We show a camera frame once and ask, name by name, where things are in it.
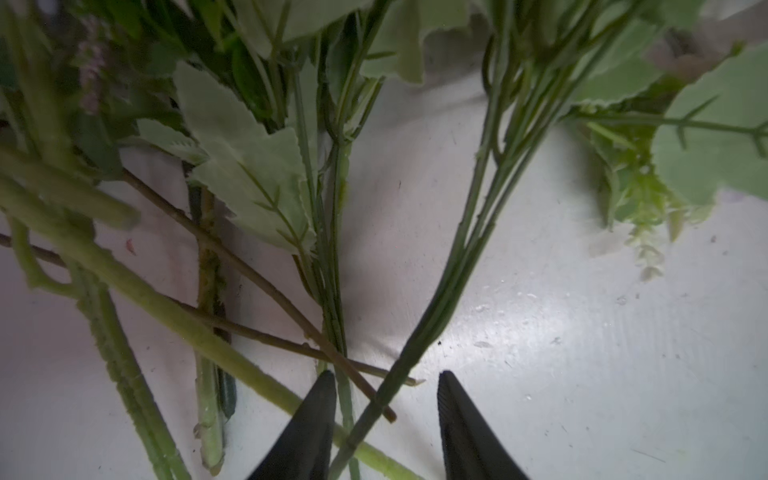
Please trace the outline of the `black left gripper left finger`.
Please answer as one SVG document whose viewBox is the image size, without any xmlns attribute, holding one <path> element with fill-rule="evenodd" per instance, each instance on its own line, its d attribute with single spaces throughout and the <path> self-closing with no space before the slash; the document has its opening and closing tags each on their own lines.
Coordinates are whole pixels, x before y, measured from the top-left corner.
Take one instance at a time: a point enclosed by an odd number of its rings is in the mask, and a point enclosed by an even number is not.
<svg viewBox="0 0 768 480">
<path fill-rule="evenodd" d="M 336 399 L 335 375 L 325 371 L 248 479 L 328 479 Z"/>
</svg>

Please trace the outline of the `pale pink hydrangea bunch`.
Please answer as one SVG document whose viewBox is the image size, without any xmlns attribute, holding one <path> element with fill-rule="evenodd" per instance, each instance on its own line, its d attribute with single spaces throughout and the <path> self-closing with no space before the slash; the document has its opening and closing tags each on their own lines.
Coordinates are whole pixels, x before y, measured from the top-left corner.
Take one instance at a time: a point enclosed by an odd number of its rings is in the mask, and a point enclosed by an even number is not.
<svg viewBox="0 0 768 480">
<path fill-rule="evenodd" d="M 175 129 L 138 122 L 152 146 L 191 165 L 191 180 L 240 229 L 290 254 L 322 323 L 265 292 L 317 342 L 337 373 L 342 421 L 352 390 L 373 387 L 347 349 L 339 261 L 349 156 L 385 80 L 417 83 L 422 46 L 465 27 L 465 1 L 147 1 L 171 50 Z"/>
</svg>

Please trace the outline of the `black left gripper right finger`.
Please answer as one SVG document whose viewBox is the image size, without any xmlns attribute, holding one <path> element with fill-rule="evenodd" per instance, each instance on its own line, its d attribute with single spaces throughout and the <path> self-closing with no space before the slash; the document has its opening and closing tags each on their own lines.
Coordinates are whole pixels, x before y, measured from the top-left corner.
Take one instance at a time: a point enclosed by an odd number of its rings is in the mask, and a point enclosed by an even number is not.
<svg viewBox="0 0 768 480">
<path fill-rule="evenodd" d="M 440 373 L 437 405 L 447 479 L 528 479 L 449 370 Z"/>
</svg>

